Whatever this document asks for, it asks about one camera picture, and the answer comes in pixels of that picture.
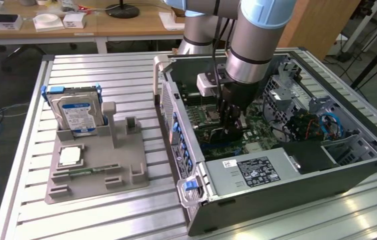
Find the hard drive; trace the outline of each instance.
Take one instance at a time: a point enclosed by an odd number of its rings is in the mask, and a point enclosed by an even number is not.
[[[88,87],[42,86],[41,95],[53,111],[58,130],[70,130],[74,137],[94,135],[105,124],[101,114],[100,85]]]

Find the hard disk drive label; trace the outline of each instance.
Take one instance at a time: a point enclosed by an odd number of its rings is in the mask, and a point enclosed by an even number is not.
[[[280,177],[265,156],[256,159],[249,159],[247,161],[240,161],[236,164],[239,166],[245,184],[249,187],[280,180]]]
[[[88,114],[90,110],[89,103],[65,104],[61,107],[72,131],[86,133],[94,130],[94,118]]]

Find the black lamp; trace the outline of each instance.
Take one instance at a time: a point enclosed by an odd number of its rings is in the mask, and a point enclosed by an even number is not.
[[[112,4],[106,7],[106,9],[108,9],[105,10],[106,14],[110,17],[118,19],[130,19],[138,16],[138,8],[136,8],[132,5],[124,4],[122,0],[120,0],[120,4]]]

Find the green circuit board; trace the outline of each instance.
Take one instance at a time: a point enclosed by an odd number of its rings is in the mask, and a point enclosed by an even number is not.
[[[243,136],[236,141],[219,144],[208,143],[211,132],[219,128],[219,114],[215,105],[187,106],[187,112],[207,161],[268,150],[277,143],[277,139],[271,133],[269,124],[259,113],[256,103],[252,103],[247,108],[247,127],[243,129]]]

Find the slotted metal table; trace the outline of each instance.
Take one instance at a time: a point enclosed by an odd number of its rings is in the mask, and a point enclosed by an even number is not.
[[[377,125],[377,110],[320,64],[294,50]],[[171,52],[46,56],[41,62],[28,115],[0,207],[0,239],[261,240],[377,238],[377,174],[344,194],[328,197],[208,234],[188,237],[152,103],[152,59]],[[303,74],[316,96],[327,93]],[[40,97],[41,85],[98,83],[102,100],[116,103],[114,119],[141,123],[150,184],[46,205],[44,202],[56,120]]]

